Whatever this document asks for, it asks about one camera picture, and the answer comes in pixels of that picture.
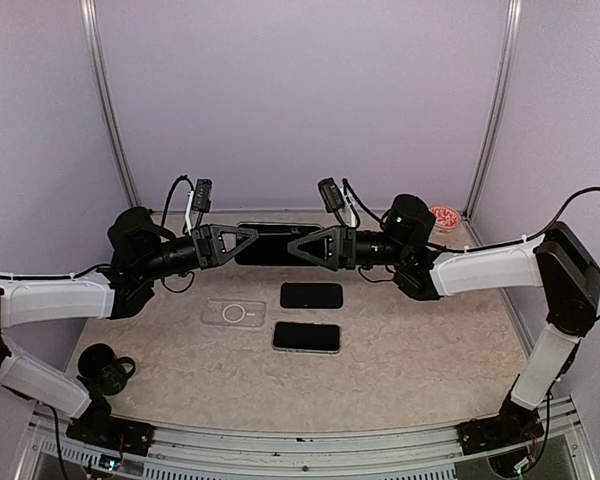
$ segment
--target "round red object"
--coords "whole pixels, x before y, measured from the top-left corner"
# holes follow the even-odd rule
[[[443,230],[453,230],[462,221],[462,217],[453,208],[444,205],[429,207],[431,213],[436,216],[436,227]]]

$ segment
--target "clear phone case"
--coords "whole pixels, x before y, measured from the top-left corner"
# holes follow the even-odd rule
[[[258,300],[209,298],[202,312],[202,323],[225,327],[261,327],[266,303]]]

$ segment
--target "metal pole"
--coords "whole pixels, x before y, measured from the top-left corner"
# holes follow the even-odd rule
[[[93,75],[96,80],[96,91],[98,92],[100,108],[109,136],[109,143],[111,144],[111,149],[113,151],[116,170],[118,171],[118,177],[122,184],[127,203],[130,207],[135,207],[140,205],[140,200],[124,153],[118,122],[113,110],[113,102],[111,100],[111,93],[109,92],[109,84],[107,82],[104,55],[102,53],[100,32],[98,30],[95,0],[80,0],[80,5],[82,8],[82,21],[87,37],[87,46],[91,55],[91,68],[93,69]]]
[[[500,121],[504,111],[504,105],[511,77],[511,70],[515,56],[516,41],[518,39],[518,30],[520,27],[520,17],[522,15],[522,0],[509,0],[509,10],[507,14],[507,24],[505,28],[504,41],[502,43],[502,53],[500,55],[500,65],[498,68],[498,77],[496,80],[496,90],[491,103],[491,112],[489,113],[489,122],[487,131],[482,142],[480,151],[480,160],[464,213],[467,220],[471,221],[476,212],[480,195],[484,189],[484,183],[489,170],[489,165],[493,156],[493,148],[496,143]]]

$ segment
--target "black phone case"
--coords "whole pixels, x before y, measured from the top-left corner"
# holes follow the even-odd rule
[[[342,285],[339,283],[283,283],[280,288],[282,308],[342,308]]]
[[[275,223],[241,223],[242,228],[251,228],[258,231],[259,237],[235,257],[238,265],[257,265],[257,266],[289,266],[289,267],[314,267],[312,263],[295,257],[287,252],[287,244],[292,240],[302,238],[305,235],[320,230],[319,225],[304,224],[275,224]],[[240,245],[244,240],[238,238],[236,245]],[[318,250],[312,253],[315,255],[324,255],[320,246],[314,247]]]

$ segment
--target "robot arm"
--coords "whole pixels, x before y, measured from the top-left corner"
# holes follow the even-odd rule
[[[337,191],[330,192],[335,193],[323,194],[328,211],[339,204]],[[288,251],[331,270],[392,265],[393,282],[421,301],[487,288],[543,287],[547,326],[499,415],[458,427],[467,454],[541,436],[537,407],[570,367],[596,321],[599,266],[562,222],[530,240],[452,253],[428,248],[435,217],[417,197],[399,195],[383,218],[381,232],[331,227],[290,242]],[[311,243],[324,245],[324,255],[307,253],[319,250],[306,248]]]
[[[2,329],[51,319],[131,317],[152,298],[155,280],[221,266],[248,248],[258,238],[255,230],[200,225],[201,217],[191,223],[192,205],[198,205],[198,211],[209,208],[210,182],[203,181],[202,187],[203,195],[197,195],[198,187],[190,194],[188,235],[176,237],[155,225],[148,210],[135,207],[122,213],[109,229],[114,250],[110,267],[60,280],[0,274],[0,384],[65,412],[75,419],[68,434],[88,443],[117,449],[123,432],[124,438],[148,432],[146,424],[110,419],[111,409],[102,396],[28,355],[3,337]],[[325,197],[335,198],[334,203],[342,200],[333,189]],[[500,414],[458,427],[460,438],[470,438],[463,442],[465,453],[525,441],[531,434],[539,437],[537,407],[570,366],[580,340],[595,323],[600,268],[561,222],[529,241],[523,238],[499,248],[462,253],[428,248],[434,223],[424,202],[399,195],[383,217],[381,231],[329,227],[289,242],[287,249],[331,270],[391,265],[398,288],[420,301],[486,288],[543,287],[548,324]],[[239,236],[241,242],[229,250],[222,240],[224,233]],[[320,248],[305,248],[309,243]],[[309,253],[316,251],[323,255]],[[146,454],[146,449],[135,453]]]

